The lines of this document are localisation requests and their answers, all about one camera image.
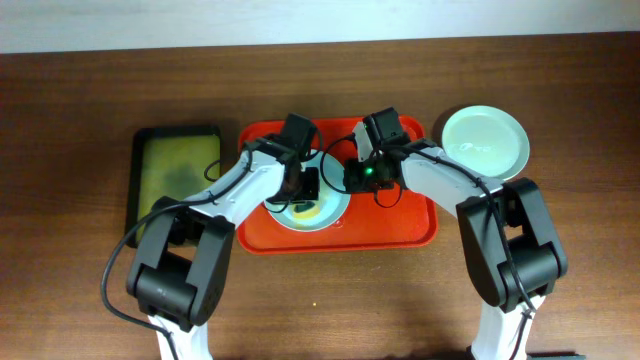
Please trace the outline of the yellow green sponge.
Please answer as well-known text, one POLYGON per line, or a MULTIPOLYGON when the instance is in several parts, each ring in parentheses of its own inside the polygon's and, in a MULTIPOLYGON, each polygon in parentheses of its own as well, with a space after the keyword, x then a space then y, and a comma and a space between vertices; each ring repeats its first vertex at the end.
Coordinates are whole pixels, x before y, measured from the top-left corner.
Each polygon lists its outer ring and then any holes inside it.
POLYGON ((296 221, 309 220, 317 216, 321 209, 316 201, 305 201, 294 205, 292 217, 296 221))

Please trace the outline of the light blue plate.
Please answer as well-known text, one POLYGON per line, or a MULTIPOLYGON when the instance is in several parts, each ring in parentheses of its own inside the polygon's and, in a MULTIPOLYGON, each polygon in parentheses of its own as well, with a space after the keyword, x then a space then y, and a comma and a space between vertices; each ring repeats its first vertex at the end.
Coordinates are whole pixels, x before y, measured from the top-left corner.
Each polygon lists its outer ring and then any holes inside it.
POLYGON ((317 150, 314 157, 303 165, 317 166, 319 169, 319 198, 315 201, 321 212, 312 219, 296 221, 292 217, 293 207, 305 201, 282 201, 276 198, 273 202, 265 201, 263 206, 280 225, 294 231, 315 232, 332 225, 345 213, 351 195, 342 184, 344 167, 332 155, 317 150))

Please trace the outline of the green plate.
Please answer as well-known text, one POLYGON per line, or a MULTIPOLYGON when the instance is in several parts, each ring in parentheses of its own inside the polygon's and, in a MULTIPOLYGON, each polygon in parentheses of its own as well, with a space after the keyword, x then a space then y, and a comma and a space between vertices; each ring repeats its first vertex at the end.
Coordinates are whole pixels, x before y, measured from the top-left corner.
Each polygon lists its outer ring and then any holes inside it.
POLYGON ((455 111, 444 124, 441 143, 456 162, 503 180, 521 173, 530 157, 522 125, 504 110, 486 105, 455 111))

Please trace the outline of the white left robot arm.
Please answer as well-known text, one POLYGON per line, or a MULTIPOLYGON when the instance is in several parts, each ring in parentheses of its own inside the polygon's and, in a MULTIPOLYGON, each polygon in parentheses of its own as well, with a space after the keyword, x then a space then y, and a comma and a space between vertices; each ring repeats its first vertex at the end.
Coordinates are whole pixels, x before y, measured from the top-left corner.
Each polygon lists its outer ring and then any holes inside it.
POLYGON ((127 233, 141 237, 126 290, 147 315, 164 359, 208 359, 206 323, 224 291, 234 233, 266 201, 300 192, 308 140, 282 136, 244 145, 238 162, 205 190, 161 198, 127 233))

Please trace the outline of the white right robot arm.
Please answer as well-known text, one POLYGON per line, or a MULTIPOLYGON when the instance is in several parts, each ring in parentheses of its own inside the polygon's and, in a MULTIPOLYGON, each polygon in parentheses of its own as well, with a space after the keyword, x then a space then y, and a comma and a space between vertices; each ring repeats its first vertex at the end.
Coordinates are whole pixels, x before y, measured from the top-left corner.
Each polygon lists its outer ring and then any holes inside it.
POLYGON ((568 258, 542 194, 530 179, 506 182, 454 161, 433 141, 383 138, 359 123, 345 168, 380 175, 432 200, 458 221, 467 272, 482 299, 471 359, 525 359, 533 320, 568 258))

